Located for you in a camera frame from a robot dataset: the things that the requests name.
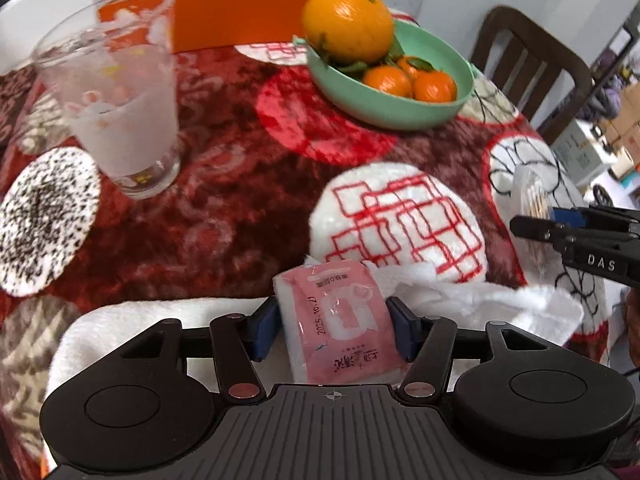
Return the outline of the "bag of cotton swabs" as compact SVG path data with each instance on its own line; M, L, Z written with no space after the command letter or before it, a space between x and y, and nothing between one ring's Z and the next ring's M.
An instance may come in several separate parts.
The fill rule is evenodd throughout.
M541 282L550 266L550 244L538 240L532 220L551 220L544 182L529 166L517 166L511 190L509 230L526 281Z

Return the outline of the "white fluffy towel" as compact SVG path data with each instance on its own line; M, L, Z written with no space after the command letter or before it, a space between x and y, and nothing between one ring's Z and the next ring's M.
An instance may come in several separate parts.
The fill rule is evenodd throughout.
M626 422L590 422L593 364L503 321L482 330L387 298L399 386L266 389L282 300L205 328L166 318L57 388L55 479L587 479Z

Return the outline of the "pink wet wipes pack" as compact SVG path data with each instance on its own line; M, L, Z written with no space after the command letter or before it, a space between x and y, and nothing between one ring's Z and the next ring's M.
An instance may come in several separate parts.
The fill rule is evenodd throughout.
M392 319L369 269L352 260L307 264L273 279L293 379L345 385L404 377Z

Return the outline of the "dark wooden chair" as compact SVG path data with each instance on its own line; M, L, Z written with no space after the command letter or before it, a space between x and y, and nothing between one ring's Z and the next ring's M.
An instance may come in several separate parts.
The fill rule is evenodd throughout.
M590 97L590 69L575 52L520 10L496 6L486 14L471 55L471 62L482 72L487 72L490 51L504 32L510 39L497 66L486 76L526 119L534 118L561 75L569 76L573 83L565 100L537 128L551 144Z

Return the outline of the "red patterned plush tablecloth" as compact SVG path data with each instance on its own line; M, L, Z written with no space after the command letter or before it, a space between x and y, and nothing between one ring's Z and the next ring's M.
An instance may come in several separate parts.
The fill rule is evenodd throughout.
M318 200L349 169L403 162L446 185L472 214L450 236L447 268L509 287L526 283L498 214L515 166L531 162L559 206L582 201L528 109L513 105L500 68L477 78L454 120L408 134L351 120L318 92L299 52L277 44L256 56L235 47L181 53L176 69L174 184L135 202L104 181L96 222L65 273L32 298L1 299L3 477L40 475L50 363L79 315L128 300L264 296L278 272L348 242L377 263L414 255L412 234L374 232L378 218L360 205L372 197L366 186L345 192L347 218L366 228L321 232Z

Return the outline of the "small tangerine middle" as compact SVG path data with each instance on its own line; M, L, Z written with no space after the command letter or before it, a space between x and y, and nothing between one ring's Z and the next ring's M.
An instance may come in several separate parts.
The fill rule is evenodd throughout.
M412 84L413 99L427 103L454 102L458 88L454 80L441 70L425 72L416 77Z

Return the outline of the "small tangerine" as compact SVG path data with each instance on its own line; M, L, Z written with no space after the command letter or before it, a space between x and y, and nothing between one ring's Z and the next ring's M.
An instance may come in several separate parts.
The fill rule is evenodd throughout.
M454 102L458 88L454 80L441 70L425 72L416 77L412 84L413 99L427 103Z
M412 98L412 82L399 67L381 65L367 70L361 79L366 86L400 98Z
M403 55L395 61L395 64L403 70L411 80L418 79L421 75L434 72L434 66L417 56Z

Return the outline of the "small tangerine right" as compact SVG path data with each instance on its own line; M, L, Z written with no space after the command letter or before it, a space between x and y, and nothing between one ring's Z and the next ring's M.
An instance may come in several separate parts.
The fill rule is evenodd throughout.
M403 70L411 80L418 79L421 75L434 72L434 66L417 56L403 55L395 61L395 64Z

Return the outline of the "small tangerine left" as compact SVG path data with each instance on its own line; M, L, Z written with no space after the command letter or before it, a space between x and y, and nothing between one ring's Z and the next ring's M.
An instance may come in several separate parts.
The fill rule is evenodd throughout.
M399 67L381 65L367 70L361 79L366 86L400 98L412 98L412 82Z

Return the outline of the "green fruit bowl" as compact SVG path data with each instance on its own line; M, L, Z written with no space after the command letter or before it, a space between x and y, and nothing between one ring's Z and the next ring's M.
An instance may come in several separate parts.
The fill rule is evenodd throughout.
M312 81L336 107L368 125L424 130L449 122L473 94L468 61L431 32L405 21L383 57L341 65L309 46Z

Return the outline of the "large orange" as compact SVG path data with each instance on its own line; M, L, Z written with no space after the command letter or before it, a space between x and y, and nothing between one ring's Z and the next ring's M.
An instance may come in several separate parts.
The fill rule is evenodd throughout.
M378 62L394 40L394 19L382 0L307 0L300 21L306 43L337 64Z

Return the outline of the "frosted drinking glass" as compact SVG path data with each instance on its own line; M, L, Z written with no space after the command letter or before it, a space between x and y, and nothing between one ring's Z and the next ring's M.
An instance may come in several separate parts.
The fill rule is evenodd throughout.
M72 135L134 200L160 194L180 170L175 2L91 3L32 51Z

